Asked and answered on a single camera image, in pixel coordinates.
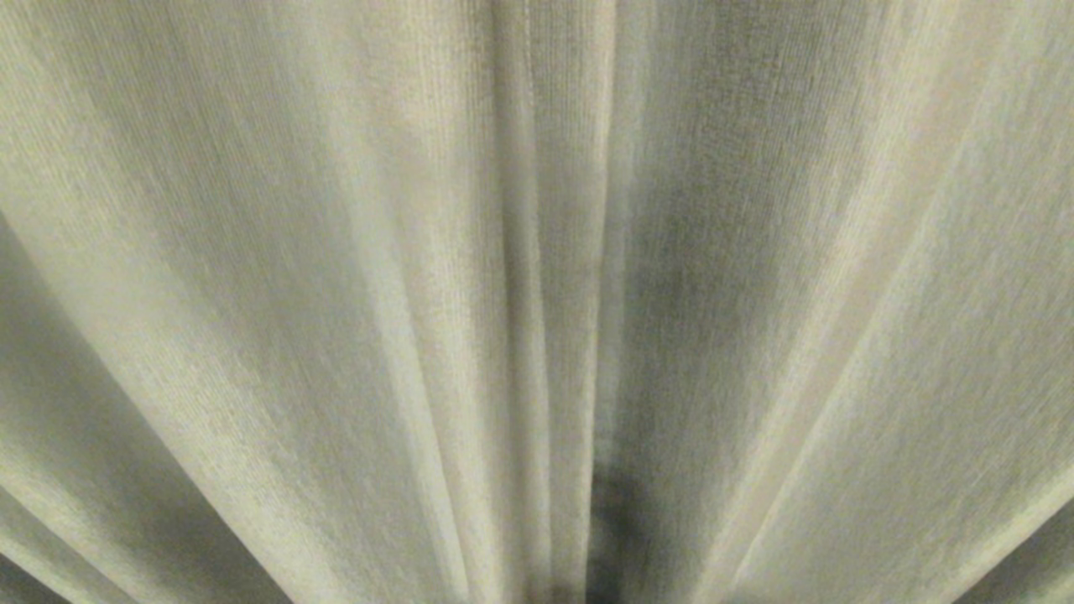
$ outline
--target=curtain pleat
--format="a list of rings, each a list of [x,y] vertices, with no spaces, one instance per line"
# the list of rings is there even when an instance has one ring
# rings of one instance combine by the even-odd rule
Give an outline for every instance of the curtain pleat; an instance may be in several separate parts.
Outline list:
[[[1066,602],[1072,32],[0,1],[0,596]]]

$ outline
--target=draped cloth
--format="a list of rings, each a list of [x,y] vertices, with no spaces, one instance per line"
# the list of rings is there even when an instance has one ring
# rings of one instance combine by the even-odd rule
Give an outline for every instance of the draped cloth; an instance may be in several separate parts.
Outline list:
[[[1074,4],[0,1],[0,599],[1074,601]]]

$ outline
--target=textured fabric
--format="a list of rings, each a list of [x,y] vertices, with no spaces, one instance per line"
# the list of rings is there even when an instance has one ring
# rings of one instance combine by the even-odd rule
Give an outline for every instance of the textured fabric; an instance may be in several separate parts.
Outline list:
[[[0,598],[1074,601],[1074,4],[0,0]]]

